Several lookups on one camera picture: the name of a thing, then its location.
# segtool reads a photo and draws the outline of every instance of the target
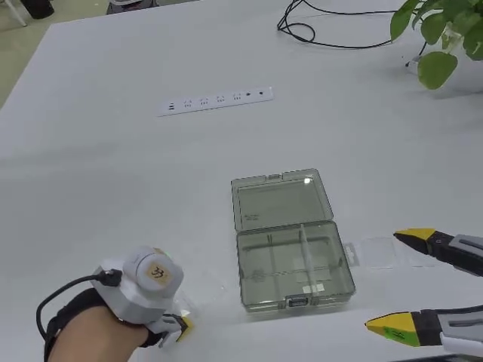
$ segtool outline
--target transparent storage box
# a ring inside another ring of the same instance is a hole
[[[350,299],[354,281],[317,170],[234,179],[232,196],[247,311]]]

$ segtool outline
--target box lid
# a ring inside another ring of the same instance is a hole
[[[237,232],[334,217],[316,169],[234,179],[232,196]]]

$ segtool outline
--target white table surface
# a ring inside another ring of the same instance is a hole
[[[179,348],[134,360],[378,362],[442,352],[387,341],[364,322],[481,303],[481,281],[452,268],[355,269],[358,292],[333,314],[251,321],[241,307],[235,178],[319,169],[345,242],[406,227],[483,235],[481,95],[438,99],[422,89],[402,66],[419,50],[416,34],[371,51],[301,45],[275,31],[286,5],[211,0],[49,29],[0,111],[2,360],[41,360],[38,303],[140,244],[184,267],[198,314]],[[309,20],[328,41],[389,32],[387,16]],[[156,117],[172,97],[268,85],[271,102]],[[73,293],[46,308],[45,322]]]

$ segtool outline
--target orange sticker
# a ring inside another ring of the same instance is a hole
[[[152,262],[146,270],[148,278],[153,279],[163,287],[171,281],[171,273],[161,264]]]

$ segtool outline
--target power outlet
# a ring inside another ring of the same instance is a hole
[[[159,115],[161,117],[165,115],[177,115],[179,113],[239,106],[241,104],[265,102],[267,100],[273,100],[272,87],[237,90],[235,92],[223,92],[209,97],[200,96],[169,100],[161,104]]]

